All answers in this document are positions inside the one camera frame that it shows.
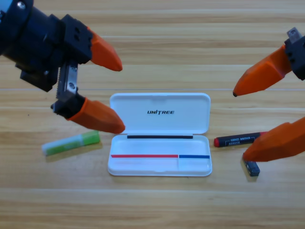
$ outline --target white plastic box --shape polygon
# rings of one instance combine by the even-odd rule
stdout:
[[[126,129],[112,139],[115,176],[204,177],[212,172],[211,99],[204,93],[114,94],[110,105]]]

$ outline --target case lid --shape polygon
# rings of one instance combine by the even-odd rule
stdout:
[[[123,134],[203,134],[211,99],[204,93],[119,93],[110,106],[124,122]]]

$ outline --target glue stick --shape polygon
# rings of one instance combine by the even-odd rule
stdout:
[[[45,156],[54,155],[81,146],[91,145],[100,142],[98,131],[90,131],[82,135],[68,137],[55,142],[42,145],[42,152]]]

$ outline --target unitree logo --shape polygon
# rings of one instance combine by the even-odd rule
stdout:
[[[175,111],[158,111],[158,110],[155,110],[155,111],[148,111],[147,113],[148,114],[156,114],[156,115],[173,115]]]

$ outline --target wooden table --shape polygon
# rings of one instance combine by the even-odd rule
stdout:
[[[304,83],[293,74],[270,90],[234,98],[252,64],[296,26],[302,0],[36,0],[47,15],[70,14],[109,41],[120,73],[88,63],[80,93],[109,104],[118,92],[203,92],[212,100],[208,177],[113,177],[111,134],[102,144],[45,158],[41,145],[87,130],[52,113],[55,90],[19,79],[0,58],[1,229],[303,229],[305,154],[259,163],[251,179],[245,146],[213,139],[267,131],[305,115]]]

